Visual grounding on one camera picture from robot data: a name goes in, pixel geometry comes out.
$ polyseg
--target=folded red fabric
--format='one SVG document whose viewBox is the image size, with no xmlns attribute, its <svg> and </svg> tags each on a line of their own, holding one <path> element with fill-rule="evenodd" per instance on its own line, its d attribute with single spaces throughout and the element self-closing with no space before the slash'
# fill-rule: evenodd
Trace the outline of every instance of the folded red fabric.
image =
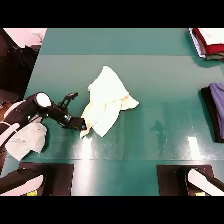
<svg viewBox="0 0 224 224">
<path fill-rule="evenodd" d="M 198 28 L 193 28 L 197 36 L 200 38 L 202 44 L 204 45 L 205 51 L 207 54 L 217 54 L 219 52 L 224 52 L 224 44 L 212 44 L 207 45 L 204 37 L 202 36 Z"/>
</svg>

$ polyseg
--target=gray cloth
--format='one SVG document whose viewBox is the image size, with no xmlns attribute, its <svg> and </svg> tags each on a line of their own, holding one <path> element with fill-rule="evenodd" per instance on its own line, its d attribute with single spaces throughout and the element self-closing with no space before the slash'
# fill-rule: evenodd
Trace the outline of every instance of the gray cloth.
<svg viewBox="0 0 224 224">
<path fill-rule="evenodd" d="M 214 82 L 209 87 L 217 109 L 220 136 L 224 139 L 224 83 Z"/>
</svg>

